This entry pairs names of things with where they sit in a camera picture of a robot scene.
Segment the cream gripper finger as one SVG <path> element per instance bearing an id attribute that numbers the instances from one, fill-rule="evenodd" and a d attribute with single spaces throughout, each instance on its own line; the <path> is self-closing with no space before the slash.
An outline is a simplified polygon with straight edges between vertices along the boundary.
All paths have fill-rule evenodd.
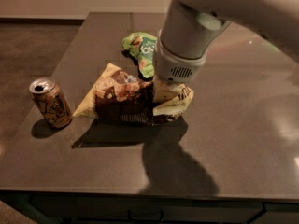
<path id="1" fill-rule="evenodd" d="M 182 93 L 184 87 L 182 83 L 164 81 L 155 76 L 153 78 L 153 102 L 161 104 L 172 100 Z"/>

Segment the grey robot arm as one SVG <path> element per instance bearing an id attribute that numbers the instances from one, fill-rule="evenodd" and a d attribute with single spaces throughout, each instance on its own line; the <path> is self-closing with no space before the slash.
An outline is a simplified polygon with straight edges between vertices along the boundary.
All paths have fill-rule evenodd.
<path id="1" fill-rule="evenodd" d="M 299 0 L 171 0 L 153 55 L 154 102 L 196 78 L 209 45 L 231 22 L 299 60 Z"/>

